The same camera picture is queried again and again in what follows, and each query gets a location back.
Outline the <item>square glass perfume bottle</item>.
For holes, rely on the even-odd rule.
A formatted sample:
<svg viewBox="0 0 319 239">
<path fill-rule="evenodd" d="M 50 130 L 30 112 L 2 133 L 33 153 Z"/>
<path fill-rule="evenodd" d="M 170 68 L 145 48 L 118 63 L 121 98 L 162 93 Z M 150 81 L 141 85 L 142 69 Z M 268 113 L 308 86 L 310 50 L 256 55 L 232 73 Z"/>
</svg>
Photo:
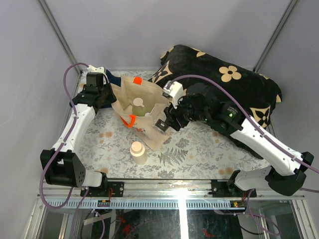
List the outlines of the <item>square glass perfume bottle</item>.
<svg viewBox="0 0 319 239">
<path fill-rule="evenodd" d="M 153 127 L 163 135 L 171 135 L 170 119 L 159 117 L 153 123 Z"/>
</svg>

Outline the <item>green lotion pump bottle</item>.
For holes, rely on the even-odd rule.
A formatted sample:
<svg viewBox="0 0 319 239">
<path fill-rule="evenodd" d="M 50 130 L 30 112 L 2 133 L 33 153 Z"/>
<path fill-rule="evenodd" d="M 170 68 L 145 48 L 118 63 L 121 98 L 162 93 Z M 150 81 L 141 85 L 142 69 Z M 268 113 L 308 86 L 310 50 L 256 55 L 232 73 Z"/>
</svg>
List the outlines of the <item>green lotion pump bottle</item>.
<svg viewBox="0 0 319 239">
<path fill-rule="evenodd" d="M 138 117 L 144 117 L 147 109 L 142 98 L 135 98 L 133 100 L 132 114 Z"/>
</svg>

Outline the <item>beige canvas tote bag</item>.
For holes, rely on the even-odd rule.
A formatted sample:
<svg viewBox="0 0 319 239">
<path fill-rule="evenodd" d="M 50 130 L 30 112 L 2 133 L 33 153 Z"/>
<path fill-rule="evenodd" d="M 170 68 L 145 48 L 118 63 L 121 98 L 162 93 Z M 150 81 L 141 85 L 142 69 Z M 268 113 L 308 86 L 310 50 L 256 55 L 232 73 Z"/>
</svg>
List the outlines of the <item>beige canvas tote bag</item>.
<svg viewBox="0 0 319 239">
<path fill-rule="evenodd" d="M 112 103 L 113 110 L 119 115 L 123 124 L 142 140 L 151 150 L 157 150 L 170 135 L 158 132 L 153 123 L 159 117 L 165 117 L 163 111 L 169 105 L 162 96 L 162 88 L 140 77 L 122 76 L 121 86 L 112 84 L 117 101 Z M 150 118 L 132 114 L 133 100 L 142 98 Z"/>
</svg>

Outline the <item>peach cylindrical bottle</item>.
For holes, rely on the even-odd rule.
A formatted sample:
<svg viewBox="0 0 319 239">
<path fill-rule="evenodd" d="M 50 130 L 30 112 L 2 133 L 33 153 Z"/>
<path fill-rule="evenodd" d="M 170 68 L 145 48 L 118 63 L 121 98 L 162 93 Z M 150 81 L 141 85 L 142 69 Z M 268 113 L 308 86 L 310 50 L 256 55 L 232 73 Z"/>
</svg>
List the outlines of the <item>peach cylindrical bottle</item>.
<svg viewBox="0 0 319 239">
<path fill-rule="evenodd" d="M 135 141 L 131 144 L 130 154 L 133 161 L 138 165 L 143 165 L 147 161 L 146 148 L 144 144 L 139 141 Z"/>
</svg>

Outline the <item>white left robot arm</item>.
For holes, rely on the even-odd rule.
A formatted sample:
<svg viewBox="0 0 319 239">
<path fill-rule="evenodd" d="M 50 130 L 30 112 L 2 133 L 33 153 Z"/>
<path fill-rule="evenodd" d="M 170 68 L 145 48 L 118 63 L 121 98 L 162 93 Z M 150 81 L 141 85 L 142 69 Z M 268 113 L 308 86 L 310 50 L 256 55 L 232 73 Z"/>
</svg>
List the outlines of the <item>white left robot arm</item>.
<svg viewBox="0 0 319 239">
<path fill-rule="evenodd" d="M 116 101 L 105 73 L 89 72 L 83 90 L 73 99 L 72 114 L 58 141 L 43 150 L 40 161 L 47 184 L 68 187 L 92 187 L 97 196 L 105 196 L 109 184 L 101 172 L 87 170 L 78 157 L 85 132 L 99 109 Z"/>
</svg>

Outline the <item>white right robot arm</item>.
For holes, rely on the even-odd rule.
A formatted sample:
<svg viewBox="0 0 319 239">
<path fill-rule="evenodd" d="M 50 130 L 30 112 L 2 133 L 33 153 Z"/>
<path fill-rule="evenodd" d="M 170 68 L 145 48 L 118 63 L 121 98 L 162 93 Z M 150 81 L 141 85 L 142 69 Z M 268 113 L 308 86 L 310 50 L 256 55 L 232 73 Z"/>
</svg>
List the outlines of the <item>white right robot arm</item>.
<svg viewBox="0 0 319 239">
<path fill-rule="evenodd" d="M 252 116 L 245 116 L 232 101 L 218 100 L 208 85 L 196 83 L 184 91 L 179 82 L 168 82 L 163 96 L 170 100 L 164 110 L 166 119 L 159 124 L 163 131 L 168 127 L 179 131 L 190 121 L 202 122 L 268 162 L 269 166 L 263 169 L 234 171 L 221 194 L 236 197 L 251 189 L 264 188 L 291 196 L 304 189 L 305 171 L 312 164 L 313 155 L 287 147 Z"/>
</svg>

